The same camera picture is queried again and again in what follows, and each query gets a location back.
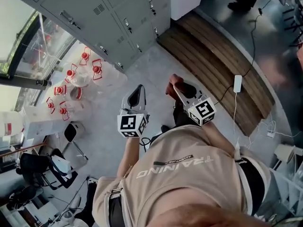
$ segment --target power adapter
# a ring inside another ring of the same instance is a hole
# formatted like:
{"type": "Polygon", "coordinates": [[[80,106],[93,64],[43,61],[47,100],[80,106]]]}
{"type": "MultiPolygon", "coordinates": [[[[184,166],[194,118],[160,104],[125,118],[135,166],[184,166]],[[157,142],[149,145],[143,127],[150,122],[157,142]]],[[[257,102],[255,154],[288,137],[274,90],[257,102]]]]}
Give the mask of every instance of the power adapter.
{"type": "Polygon", "coordinates": [[[241,75],[235,75],[235,81],[233,83],[233,91],[235,93],[241,92],[241,84],[242,84],[242,76],[241,75]]]}

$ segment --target shoe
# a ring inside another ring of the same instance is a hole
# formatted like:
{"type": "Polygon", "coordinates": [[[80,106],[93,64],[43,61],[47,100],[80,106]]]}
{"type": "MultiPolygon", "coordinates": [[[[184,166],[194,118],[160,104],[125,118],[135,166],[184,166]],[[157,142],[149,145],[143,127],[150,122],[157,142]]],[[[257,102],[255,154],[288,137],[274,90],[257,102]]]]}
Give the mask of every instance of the shoe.
{"type": "Polygon", "coordinates": [[[169,131],[170,130],[170,127],[168,127],[168,126],[166,126],[166,125],[162,125],[161,126],[161,132],[162,133],[165,133],[165,132],[167,132],[167,131],[169,131]]]}
{"type": "Polygon", "coordinates": [[[229,9],[231,9],[232,11],[235,11],[235,12],[245,13],[245,12],[250,11],[250,7],[243,6],[239,2],[231,2],[231,3],[228,4],[227,7],[229,9]]]}

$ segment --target beige t-shirt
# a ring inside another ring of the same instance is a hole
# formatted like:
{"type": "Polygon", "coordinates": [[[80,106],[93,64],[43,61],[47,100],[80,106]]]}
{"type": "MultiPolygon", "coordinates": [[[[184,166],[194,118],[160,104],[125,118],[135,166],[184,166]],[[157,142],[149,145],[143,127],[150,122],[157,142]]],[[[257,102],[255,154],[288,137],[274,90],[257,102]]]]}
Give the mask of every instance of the beige t-shirt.
{"type": "Polygon", "coordinates": [[[153,203],[178,188],[201,191],[222,208],[242,211],[244,193],[236,163],[209,144],[201,127],[178,127],[159,136],[122,181],[100,178],[93,204],[97,224],[106,226],[104,196],[120,181],[134,227],[146,226],[153,203]]]}

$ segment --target gray floor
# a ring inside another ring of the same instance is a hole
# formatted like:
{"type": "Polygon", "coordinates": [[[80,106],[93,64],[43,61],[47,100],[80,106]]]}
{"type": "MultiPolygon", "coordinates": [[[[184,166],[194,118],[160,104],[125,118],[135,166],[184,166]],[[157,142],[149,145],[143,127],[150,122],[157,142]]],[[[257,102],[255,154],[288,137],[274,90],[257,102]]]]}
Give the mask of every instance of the gray floor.
{"type": "MultiPolygon", "coordinates": [[[[205,14],[225,29],[253,57],[251,31],[254,20],[269,0],[257,0],[254,8],[246,14],[237,14],[227,8],[229,2],[235,0],[201,0],[196,12],[205,14]]],[[[289,6],[282,6],[279,0],[271,0],[258,17],[253,32],[256,45],[255,61],[275,90],[288,118],[293,135],[299,131],[301,121],[302,69],[296,61],[296,49],[289,44],[297,33],[284,31],[292,20],[284,22],[284,18],[292,13],[282,15],[289,6]]],[[[296,138],[296,145],[301,146],[302,135],[296,138]]]]}
{"type": "MultiPolygon", "coordinates": [[[[71,57],[73,57],[72,51],[77,50],[76,47],[77,44],[71,49],[71,57]]],[[[61,80],[62,75],[64,75],[64,73],[56,73],[57,74],[53,76],[54,83],[56,83],[56,80],[61,80]]],[[[116,175],[126,142],[117,131],[116,117],[119,114],[123,96],[129,90],[134,89],[138,84],[145,86],[147,97],[146,109],[151,114],[150,122],[147,125],[144,136],[151,138],[153,135],[156,135],[163,124],[174,126],[172,117],[174,101],[165,95],[166,85],[169,77],[173,73],[198,83],[202,90],[213,99],[213,102],[217,102],[189,71],[167,51],[155,44],[127,70],[127,84],[111,94],[104,95],[98,102],[95,102],[93,117],[83,121],[86,134],[81,139],[78,139],[77,143],[87,155],[89,161],[78,171],[79,176],[75,182],[69,189],[60,188],[52,191],[49,188],[45,188],[46,196],[54,195],[61,200],[69,202],[88,175],[95,178],[116,175]]],[[[251,141],[250,149],[270,166],[274,158],[274,150],[278,143],[281,142],[280,136],[276,135],[274,139],[266,137],[267,127],[263,124],[260,124],[259,127],[255,129],[250,136],[250,140],[248,137],[244,137],[237,126],[235,127],[234,135],[232,118],[220,104],[217,104],[216,109],[217,113],[214,123],[222,134],[230,140],[233,145],[235,145],[239,139],[240,145],[247,147],[251,141]]],[[[275,110],[276,108],[273,109],[271,114],[274,118],[276,115],[275,110]]],[[[269,116],[264,122],[269,123],[270,120],[269,116]]],[[[62,150],[66,145],[66,141],[63,135],[60,135],[59,140],[61,142],[60,146],[58,139],[53,136],[52,145],[61,147],[62,150]]],[[[71,161],[72,166],[77,166],[79,163],[79,161],[75,160],[76,155],[79,155],[79,153],[72,145],[67,148],[64,154],[66,159],[71,161]]],[[[86,191],[87,187],[86,184],[84,184],[79,191],[79,194],[82,196],[82,207],[85,204],[86,191]]],[[[57,199],[52,199],[51,201],[59,210],[63,210],[66,206],[66,203],[57,199]]]]}

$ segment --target black cable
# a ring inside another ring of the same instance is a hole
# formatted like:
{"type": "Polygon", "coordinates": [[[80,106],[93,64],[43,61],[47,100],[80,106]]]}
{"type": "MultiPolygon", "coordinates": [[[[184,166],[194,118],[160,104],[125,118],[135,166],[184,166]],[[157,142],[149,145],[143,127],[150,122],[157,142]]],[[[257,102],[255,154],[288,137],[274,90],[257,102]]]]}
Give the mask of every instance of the black cable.
{"type": "Polygon", "coordinates": [[[149,145],[150,143],[151,143],[151,139],[150,139],[150,138],[143,137],[143,138],[141,139],[140,145],[144,147],[144,151],[145,151],[145,152],[146,152],[145,146],[149,145]]]}
{"type": "Polygon", "coordinates": [[[66,209],[67,209],[67,207],[71,204],[71,202],[75,199],[75,197],[77,196],[77,194],[78,194],[78,192],[80,191],[80,189],[81,189],[81,187],[83,186],[83,184],[85,183],[85,182],[87,182],[88,181],[88,178],[89,177],[87,177],[84,181],[83,181],[83,183],[81,184],[81,186],[80,186],[80,188],[77,190],[77,192],[75,193],[75,195],[74,195],[74,197],[72,198],[72,200],[67,204],[67,206],[65,207],[65,209],[63,209],[63,211],[65,211],[66,209]]]}
{"type": "Polygon", "coordinates": [[[69,204],[67,201],[64,201],[64,200],[62,200],[62,199],[58,199],[58,198],[56,198],[55,196],[51,196],[51,197],[48,197],[49,199],[57,199],[57,200],[60,200],[61,202],[65,202],[65,203],[67,203],[67,204],[69,204]]]}
{"type": "Polygon", "coordinates": [[[224,98],[225,94],[227,93],[227,91],[228,91],[231,87],[233,87],[233,86],[230,86],[230,87],[228,87],[228,88],[226,89],[226,91],[225,91],[225,93],[223,94],[222,98],[221,98],[218,102],[216,102],[214,105],[216,105],[216,104],[218,104],[219,102],[222,101],[222,99],[224,98]]]}
{"type": "MultiPolygon", "coordinates": [[[[267,2],[267,4],[269,4],[271,2],[271,0],[269,0],[268,2],[267,2]]],[[[266,6],[267,6],[267,4],[265,4],[265,6],[262,8],[262,9],[264,9],[266,6]]]]}

